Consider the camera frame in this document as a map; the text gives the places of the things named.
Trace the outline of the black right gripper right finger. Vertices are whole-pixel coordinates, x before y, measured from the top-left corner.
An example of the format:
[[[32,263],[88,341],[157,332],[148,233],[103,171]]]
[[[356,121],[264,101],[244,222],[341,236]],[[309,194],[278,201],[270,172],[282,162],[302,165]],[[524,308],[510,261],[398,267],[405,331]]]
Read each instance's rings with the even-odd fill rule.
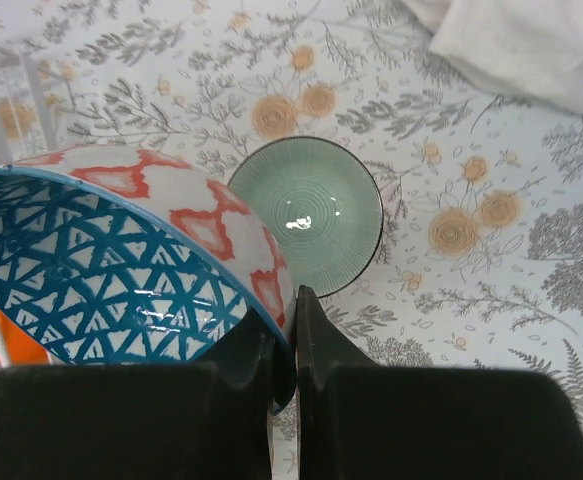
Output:
[[[550,377],[382,366],[301,287],[296,306],[303,479],[583,479],[583,433]]]

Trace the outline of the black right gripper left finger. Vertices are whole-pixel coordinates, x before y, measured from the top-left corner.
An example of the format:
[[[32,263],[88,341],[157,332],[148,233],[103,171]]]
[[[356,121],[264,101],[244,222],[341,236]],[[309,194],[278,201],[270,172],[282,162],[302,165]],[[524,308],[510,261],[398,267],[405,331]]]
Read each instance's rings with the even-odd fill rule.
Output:
[[[256,312],[186,364],[0,370],[0,479],[268,479],[274,340]]]

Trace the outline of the white red diamond pattern bowl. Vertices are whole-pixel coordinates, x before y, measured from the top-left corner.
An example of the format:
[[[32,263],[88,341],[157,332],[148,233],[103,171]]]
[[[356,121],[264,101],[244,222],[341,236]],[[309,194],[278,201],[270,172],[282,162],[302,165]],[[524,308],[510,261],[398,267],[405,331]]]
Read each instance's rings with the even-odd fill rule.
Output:
[[[90,145],[0,166],[0,311],[63,363],[191,362],[254,311],[281,410],[295,303],[273,234],[183,160]]]

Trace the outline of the pale green check bowl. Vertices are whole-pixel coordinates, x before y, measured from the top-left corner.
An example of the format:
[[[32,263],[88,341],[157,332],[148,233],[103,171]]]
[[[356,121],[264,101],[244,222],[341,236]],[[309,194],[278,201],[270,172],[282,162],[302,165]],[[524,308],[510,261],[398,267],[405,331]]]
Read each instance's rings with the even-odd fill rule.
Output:
[[[375,180],[332,141],[275,140],[236,169],[229,187],[270,230],[295,286],[319,297],[353,283],[380,245],[384,212]]]

